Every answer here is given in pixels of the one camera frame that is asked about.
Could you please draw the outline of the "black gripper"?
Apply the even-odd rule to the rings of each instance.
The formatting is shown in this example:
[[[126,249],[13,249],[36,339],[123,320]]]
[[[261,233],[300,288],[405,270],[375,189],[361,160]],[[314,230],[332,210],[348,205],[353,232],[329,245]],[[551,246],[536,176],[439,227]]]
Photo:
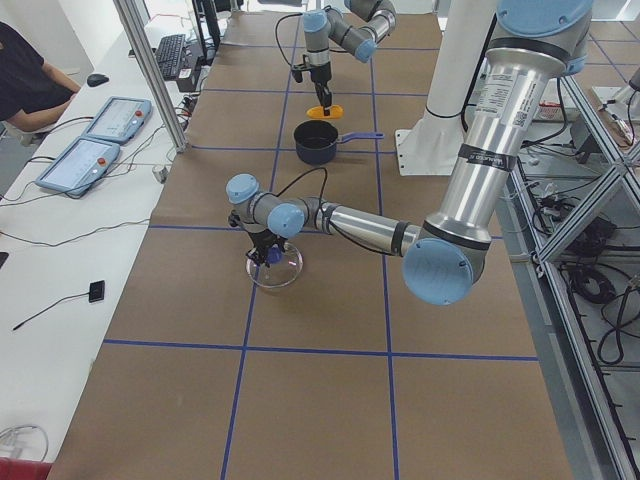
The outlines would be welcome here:
[[[251,239],[253,247],[247,252],[247,259],[253,265],[259,267],[264,263],[264,260],[282,259],[285,253],[285,238],[260,224],[243,221],[236,210],[232,210],[229,214],[228,223],[231,227],[242,229]]]
[[[302,82],[304,72],[310,74],[319,105],[322,106],[323,116],[328,117],[333,105],[332,93],[328,87],[329,81],[332,79],[331,62],[327,60],[313,63],[310,57],[303,57],[301,63],[292,66],[292,77],[297,83]]]

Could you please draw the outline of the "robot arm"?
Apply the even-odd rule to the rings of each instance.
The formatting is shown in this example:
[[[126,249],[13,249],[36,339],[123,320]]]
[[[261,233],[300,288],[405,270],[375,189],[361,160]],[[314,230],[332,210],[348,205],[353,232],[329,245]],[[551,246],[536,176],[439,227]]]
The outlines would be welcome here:
[[[339,10],[331,6],[304,12],[305,51],[302,61],[290,67],[297,83],[302,82],[304,72],[310,74],[318,99],[316,118],[319,119],[329,119],[336,112],[329,88],[332,79],[330,43],[335,43],[361,63],[367,63],[378,45],[396,27],[396,9],[391,1],[345,1],[344,5],[363,20],[364,25],[356,27],[350,24]]]
[[[250,174],[232,177],[230,222],[250,236],[246,271],[266,288],[302,266],[290,240],[304,227],[403,260],[406,287],[424,302],[464,299],[483,273],[488,224],[551,80],[579,72],[592,18],[588,1],[452,3],[422,118],[396,134],[404,176],[444,176],[440,207],[421,225],[329,202],[287,199]]]

